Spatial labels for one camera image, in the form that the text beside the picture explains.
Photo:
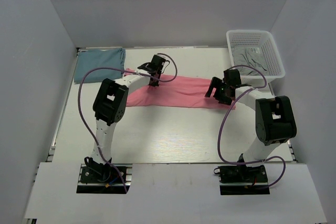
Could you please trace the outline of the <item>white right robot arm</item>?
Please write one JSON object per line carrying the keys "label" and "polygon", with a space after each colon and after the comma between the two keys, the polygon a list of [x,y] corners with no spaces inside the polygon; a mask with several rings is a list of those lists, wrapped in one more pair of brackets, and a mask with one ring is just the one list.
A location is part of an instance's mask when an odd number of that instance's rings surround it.
{"label": "white right robot arm", "polygon": [[[254,166],[279,156],[269,155],[281,144],[287,142],[297,134],[297,126],[290,99],[287,96],[274,96],[260,91],[267,85],[265,76],[262,76],[264,85],[252,87],[243,84],[238,69],[230,67],[224,71],[222,79],[212,77],[205,97],[213,96],[220,104],[228,105],[219,128],[217,137],[217,152],[225,164],[239,165],[238,177],[247,182],[256,175]],[[241,154],[236,162],[230,162],[221,155],[220,141],[224,124],[236,103],[242,103],[255,111],[256,138],[250,147]]]}

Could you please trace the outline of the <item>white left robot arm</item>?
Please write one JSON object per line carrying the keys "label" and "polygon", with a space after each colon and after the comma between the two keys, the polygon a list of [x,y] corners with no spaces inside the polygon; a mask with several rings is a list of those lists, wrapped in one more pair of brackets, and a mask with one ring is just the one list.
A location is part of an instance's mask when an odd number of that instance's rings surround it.
{"label": "white left robot arm", "polygon": [[163,54],[153,56],[151,62],[140,65],[135,73],[127,73],[115,80],[104,79],[93,103],[96,118],[97,143],[87,165],[95,165],[93,176],[101,182],[110,178],[111,168],[107,162],[112,161],[111,144],[116,124],[125,113],[128,95],[145,87],[157,87],[166,58]]}

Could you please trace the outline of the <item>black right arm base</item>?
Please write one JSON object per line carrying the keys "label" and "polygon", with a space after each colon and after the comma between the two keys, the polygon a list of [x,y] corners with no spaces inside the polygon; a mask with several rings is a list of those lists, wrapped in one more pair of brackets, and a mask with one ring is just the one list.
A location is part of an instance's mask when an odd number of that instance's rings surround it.
{"label": "black right arm base", "polygon": [[219,166],[214,169],[214,174],[219,177],[222,196],[270,194],[264,165],[256,167]]}

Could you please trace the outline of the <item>pink t shirt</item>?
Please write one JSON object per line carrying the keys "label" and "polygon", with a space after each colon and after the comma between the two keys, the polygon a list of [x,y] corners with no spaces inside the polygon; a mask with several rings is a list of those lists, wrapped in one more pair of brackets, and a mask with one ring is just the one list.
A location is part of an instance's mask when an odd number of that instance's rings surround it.
{"label": "pink t shirt", "polygon": [[144,86],[128,95],[127,106],[164,106],[193,109],[228,109],[214,97],[205,94],[210,79],[178,76],[171,82],[160,82],[159,86]]}

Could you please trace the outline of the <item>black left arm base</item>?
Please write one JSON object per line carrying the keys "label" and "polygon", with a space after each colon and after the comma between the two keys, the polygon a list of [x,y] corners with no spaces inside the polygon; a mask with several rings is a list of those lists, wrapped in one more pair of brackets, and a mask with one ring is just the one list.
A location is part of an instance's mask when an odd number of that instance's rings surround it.
{"label": "black left arm base", "polygon": [[85,157],[81,164],[76,193],[78,194],[126,194],[131,186],[132,165],[98,164]]}

